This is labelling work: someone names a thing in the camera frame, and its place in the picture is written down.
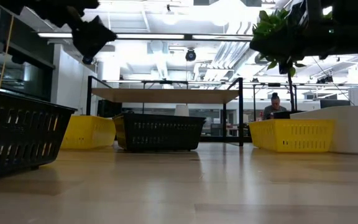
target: yellow plastic basket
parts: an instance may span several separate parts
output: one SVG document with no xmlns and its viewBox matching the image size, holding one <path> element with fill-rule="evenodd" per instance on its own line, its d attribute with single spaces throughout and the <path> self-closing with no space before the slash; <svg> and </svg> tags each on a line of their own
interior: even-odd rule
<svg viewBox="0 0 358 224">
<path fill-rule="evenodd" d="M 334 120 L 271 119 L 249 124 L 254 146 L 276 152 L 328 152 Z"/>
<path fill-rule="evenodd" d="M 111 119 L 97 116 L 71 116 L 62 149 L 92 149 L 112 146 L 116 127 Z"/>
</svg>

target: dome camera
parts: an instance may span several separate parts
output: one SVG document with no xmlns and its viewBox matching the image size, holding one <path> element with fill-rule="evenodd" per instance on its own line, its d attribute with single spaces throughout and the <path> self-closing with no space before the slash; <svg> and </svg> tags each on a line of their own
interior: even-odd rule
<svg viewBox="0 0 358 224">
<path fill-rule="evenodd" d="M 96 63 L 96 59 L 94 57 L 86 57 L 86 56 L 84 56 L 82 58 L 82 62 L 85 65 L 93 65 L 94 63 Z"/>
<path fill-rule="evenodd" d="M 196 52 L 194 49 L 188 49 L 186 53 L 186 61 L 192 62 L 194 60 L 196 60 Z"/>
</svg>

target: ceiling light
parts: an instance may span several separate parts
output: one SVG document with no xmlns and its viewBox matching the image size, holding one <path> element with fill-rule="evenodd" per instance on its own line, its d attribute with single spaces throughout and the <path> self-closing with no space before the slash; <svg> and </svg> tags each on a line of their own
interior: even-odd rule
<svg viewBox="0 0 358 224">
<path fill-rule="evenodd" d="M 289 0 L 289 1 L 284 5 L 283 9 L 286 9 L 287 6 L 289 6 L 291 3 L 292 3 L 292 0 Z"/>
<path fill-rule="evenodd" d="M 180 40 L 184 38 L 183 34 L 117 34 L 117 39 L 121 40 Z"/>
<path fill-rule="evenodd" d="M 168 50 L 179 50 L 184 52 L 187 48 L 184 46 L 168 46 Z"/>
<path fill-rule="evenodd" d="M 194 40 L 218 40 L 218 41 L 248 41 L 250 42 L 253 35 L 193 35 Z"/>
<path fill-rule="evenodd" d="M 197 84 L 197 85 L 221 85 L 226 82 L 188 82 L 189 84 Z"/>
<path fill-rule="evenodd" d="M 108 83 L 142 83 L 138 80 L 106 80 Z"/>
<path fill-rule="evenodd" d="M 38 33 L 39 37 L 42 38 L 61 38 L 70 39 L 72 38 L 71 33 Z M 121 40 L 182 40 L 185 36 L 183 34 L 117 34 L 117 39 Z"/>
<path fill-rule="evenodd" d="M 325 9 L 323 9 L 323 14 L 325 16 L 327 16 L 332 10 L 333 10 L 333 7 L 329 6 L 329 7 L 325 8 Z"/>
<path fill-rule="evenodd" d="M 73 38 L 71 33 L 38 33 L 38 36 L 42 38 Z"/>
</svg>

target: computer monitor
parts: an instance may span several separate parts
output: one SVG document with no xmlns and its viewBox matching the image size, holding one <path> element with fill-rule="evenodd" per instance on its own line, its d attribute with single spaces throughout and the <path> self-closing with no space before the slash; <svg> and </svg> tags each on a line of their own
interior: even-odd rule
<svg viewBox="0 0 358 224">
<path fill-rule="evenodd" d="M 350 106 L 349 100 L 320 100 L 320 108 L 327 108 L 332 106 Z"/>
</svg>

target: glass wall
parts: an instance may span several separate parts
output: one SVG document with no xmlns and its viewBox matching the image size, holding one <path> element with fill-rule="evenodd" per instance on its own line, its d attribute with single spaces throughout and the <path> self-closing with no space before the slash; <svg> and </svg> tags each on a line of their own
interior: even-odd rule
<svg viewBox="0 0 358 224">
<path fill-rule="evenodd" d="M 0 79 L 4 60 L 6 60 L 6 65 L 1 86 L 3 90 L 49 101 L 52 83 L 51 73 L 30 63 L 12 60 L 11 55 L 7 55 L 5 59 L 4 55 L 0 54 Z"/>
</svg>

